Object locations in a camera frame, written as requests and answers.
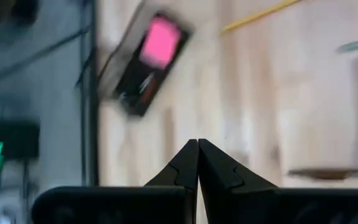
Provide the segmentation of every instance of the pink sticky note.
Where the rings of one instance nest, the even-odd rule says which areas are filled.
[[[179,38],[180,31],[175,24],[161,17],[152,19],[140,59],[164,69],[175,53]]]

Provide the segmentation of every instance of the black cable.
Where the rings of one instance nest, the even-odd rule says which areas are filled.
[[[37,53],[33,54],[32,56],[28,57],[25,60],[15,63],[7,68],[3,68],[0,70],[0,81],[4,78],[7,78],[10,74],[17,72],[23,68],[26,68],[30,64],[34,63],[35,61],[47,56],[48,54],[52,53],[53,51],[59,49],[60,47],[64,46],[65,44],[70,43],[71,41],[81,37],[82,35],[86,34],[90,31],[90,26],[85,27],[84,29],[80,29],[79,31],[75,32],[68,37],[63,38],[62,40],[38,51]]]
[[[88,55],[88,58],[85,60],[83,66],[81,67],[80,76],[78,77],[77,82],[75,83],[76,87],[79,87],[79,85],[82,83],[85,71],[91,65],[91,62],[92,62],[92,59],[94,59],[94,56],[95,56],[95,49],[92,49],[91,53],[89,53],[89,55]]]
[[[81,15],[83,22],[86,24],[88,20],[92,27],[97,27],[97,8],[96,4],[93,1],[89,7],[83,7],[85,10]],[[81,179],[85,185],[97,186],[99,185],[99,174],[98,174],[98,151],[95,150],[98,148],[97,139],[98,139],[98,108],[99,108],[99,99],[97,94],[98,88],[98,76],[97,76],[97,62],[96,56],[98,55],[97,49],[97,36],[96,29],[92,29],[87,41],[90,41],[90,50],[93,50],[94,60],[89,61],[89,72],[86,72],[88,76],[86,77],[86,83],[81,85],[81,159],[85,161],[83,163]],[[86,53],[86,47],[83,47],[83,53]]]
[[[23,201],[23,212],[25,215],[25,223],[28,224],[31,221],[30,218],[30,177],[29,177],[29,161],[24,159],[23,162],[23,181],[22,181],[22,201]]]

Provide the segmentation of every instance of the black wire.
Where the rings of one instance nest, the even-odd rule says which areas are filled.
[[[86,58],[83,66],[81,67],[80,76],[78,77],[77,82],[75,83],[76,87],[79,87],[79,85],[83,82],[83,77],[84,77],[85,71],[91,65],[91,62],[95,56],[95,51],[96,51],[95,49],[91,50],[91,53],[89,53],[88,58]]]
[[[26,68],[30,64],[34,63],[35,61],[47,56],[48,54],[52,53],[53,51],[59,49],[60,47],[70,43],[71,41],[81,37],[82,35],[88,33],[90,31],[90,26],[85,27],[84,29],[80,29],[79,31],[75,32],[68,37],[63,38],[62,40],[38,51],[37,53],[31,55],[25,60],[15,63],[7,68],[3,68],[0,70],[0,81],[4,78],[9,77],[10,74],[17,72],[23,68]]]
[[[23,212],[25,214],[25,223],[30,223],[30,180],[29,180],[29,161],[24,159],[23,162],[23,181],[22,181],[22,201],[23,201]]]

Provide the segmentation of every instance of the wooden surface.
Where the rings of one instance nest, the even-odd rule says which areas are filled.
[[[188,139],[207,138],[280,186],[358,187],[285,175],[357,167],[358,51],[336,50],[358,40],[358,1],[302,0],[219,36],[278,1],[160,1],[196,32],[144,118],[127,118],[112,101],[101,105],[102,185],[144,185]],[[98,3],[102,64],[138,0]]]

